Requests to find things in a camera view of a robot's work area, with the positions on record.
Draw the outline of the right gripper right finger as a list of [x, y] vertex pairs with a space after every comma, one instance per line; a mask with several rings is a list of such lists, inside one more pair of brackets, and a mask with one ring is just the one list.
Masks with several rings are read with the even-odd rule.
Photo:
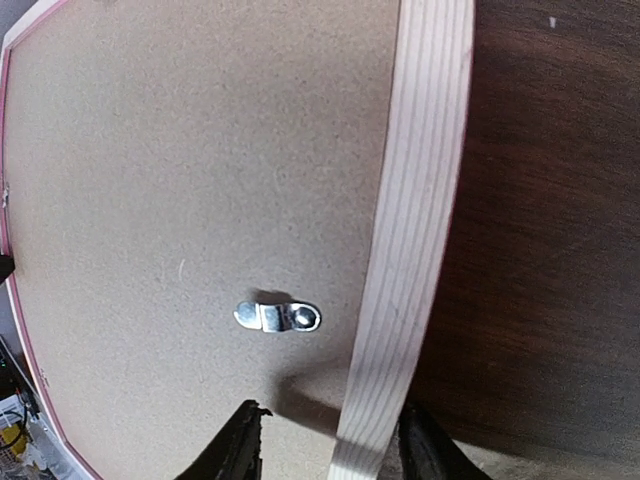
[[398, 435], [404, 479], [490, 480], [417, 404], [403, 407]]

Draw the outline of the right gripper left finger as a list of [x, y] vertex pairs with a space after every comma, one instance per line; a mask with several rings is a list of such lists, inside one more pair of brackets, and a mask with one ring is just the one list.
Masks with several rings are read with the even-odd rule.
[[259, 480], [261, 420], [272, 413], [245, 400], [177, 480]]

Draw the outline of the brown cardboard backing board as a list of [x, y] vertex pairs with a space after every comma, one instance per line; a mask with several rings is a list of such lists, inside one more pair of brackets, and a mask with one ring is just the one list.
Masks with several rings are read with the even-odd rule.
[[[105, 479], [171, 479], [245, 400], [323, 479], [365, 283], [394, 1], [70, 1], [12, 50], [8, 216], [36, 370]], [[313, 332], [240, 326], [308, 303]]]

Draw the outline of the light wooden picture frame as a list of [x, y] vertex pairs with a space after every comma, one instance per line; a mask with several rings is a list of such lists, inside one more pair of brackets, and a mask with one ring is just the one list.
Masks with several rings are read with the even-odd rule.
[[[14, 258], [4, 166], [11, 53], [68, 2], [35, 3], [1, 45], [1, 247]], [[394, 2], [399, 6], [397, 30], [369, 259], [334, 449], [323, 479], [373, 479], [380, 472], [429, 323], [465, 140], [474, 3]], [[6, 290], [46, 423], [80, 479], [105, 479], [66, 438], [43, 391], [16, 272]]]

